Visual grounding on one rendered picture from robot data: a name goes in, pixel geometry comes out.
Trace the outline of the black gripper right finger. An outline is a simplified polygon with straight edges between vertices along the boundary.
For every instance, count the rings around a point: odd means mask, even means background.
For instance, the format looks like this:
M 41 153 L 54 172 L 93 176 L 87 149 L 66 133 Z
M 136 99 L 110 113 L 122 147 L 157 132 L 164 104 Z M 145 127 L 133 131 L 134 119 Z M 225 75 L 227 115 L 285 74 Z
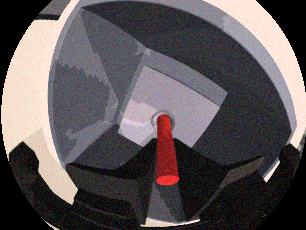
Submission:
M 181 140 L 173 139 L 174 151 L 178 167 L 178 190 L 184 207 L 186 223 L 200 219 L 200 213 L 222 191 L 226 184 L 250 175 L 259 170 L 263 156 L 242 160 L 241 163 L 218 164 L 205 155 L 186 146 Z

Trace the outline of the red peg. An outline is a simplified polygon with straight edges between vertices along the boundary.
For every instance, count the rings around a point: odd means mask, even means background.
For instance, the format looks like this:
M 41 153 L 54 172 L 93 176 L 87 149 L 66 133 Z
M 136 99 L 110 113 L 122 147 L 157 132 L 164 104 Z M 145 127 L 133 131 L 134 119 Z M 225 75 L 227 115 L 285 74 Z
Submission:
M 157 118 L 157 183 L 170 186 L 178 182 L 176 151 L 172 139 L 172 124 L 168 115 Z

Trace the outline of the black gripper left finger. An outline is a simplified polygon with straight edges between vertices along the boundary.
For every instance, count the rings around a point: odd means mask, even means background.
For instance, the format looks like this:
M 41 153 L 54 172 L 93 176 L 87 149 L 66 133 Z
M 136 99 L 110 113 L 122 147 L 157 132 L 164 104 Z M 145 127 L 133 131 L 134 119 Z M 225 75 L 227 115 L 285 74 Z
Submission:
M 116 170 L 68 163 L 65 164 L 65 171 L 77 190 L 82 188 L 110 199 L 129 201 L 136 212 L 138 223 L 145 225 L 156 174 L 157 146 L 157 138 L 152 138 L 138 154 Z

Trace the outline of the grey open box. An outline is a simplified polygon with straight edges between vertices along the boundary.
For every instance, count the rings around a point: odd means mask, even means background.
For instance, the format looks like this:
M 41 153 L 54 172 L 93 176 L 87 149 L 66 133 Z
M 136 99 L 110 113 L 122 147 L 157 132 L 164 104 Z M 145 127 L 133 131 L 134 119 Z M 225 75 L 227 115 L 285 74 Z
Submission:
M 140 152 L 118 127 L 145 66 L 220 107 L 192 148 L 222 166 L 263 156 L 265 179 L 297 130 L 273 56 L 241 22 L 202 0 L 80 0 L 51 60 L 49 126 L 64 171 L 68 163 L 116 170 Z

